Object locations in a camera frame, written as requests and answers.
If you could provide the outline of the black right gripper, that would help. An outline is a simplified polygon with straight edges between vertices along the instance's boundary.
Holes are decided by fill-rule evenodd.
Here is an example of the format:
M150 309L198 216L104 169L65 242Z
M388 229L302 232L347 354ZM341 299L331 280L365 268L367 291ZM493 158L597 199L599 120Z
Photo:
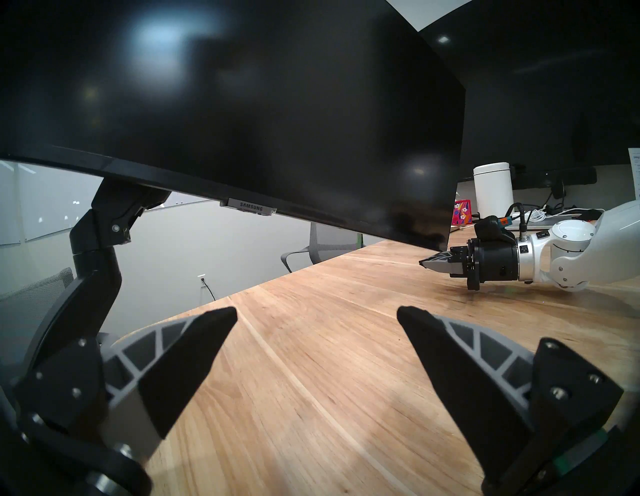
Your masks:
M483 241L477 238L465 246L451 247L419 264L428 270L465 278L467 289L478 291L485 282L519 280L517 244L510 241Z

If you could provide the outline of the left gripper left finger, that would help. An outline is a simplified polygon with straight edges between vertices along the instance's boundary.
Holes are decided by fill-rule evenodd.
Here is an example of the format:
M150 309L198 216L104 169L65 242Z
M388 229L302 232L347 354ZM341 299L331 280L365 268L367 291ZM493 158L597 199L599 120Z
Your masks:
M155 324L112 345L78 337L14 386L17 424L127 445L146 463L211 371L238 321L233 306Z

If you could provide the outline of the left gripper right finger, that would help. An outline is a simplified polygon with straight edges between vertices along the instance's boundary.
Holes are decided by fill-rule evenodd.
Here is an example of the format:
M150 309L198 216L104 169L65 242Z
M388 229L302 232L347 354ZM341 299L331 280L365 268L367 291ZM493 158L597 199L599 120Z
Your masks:
M400 306L397 320L482 468L483 495L623 495L623 389L562 342L533 353L483 326Z

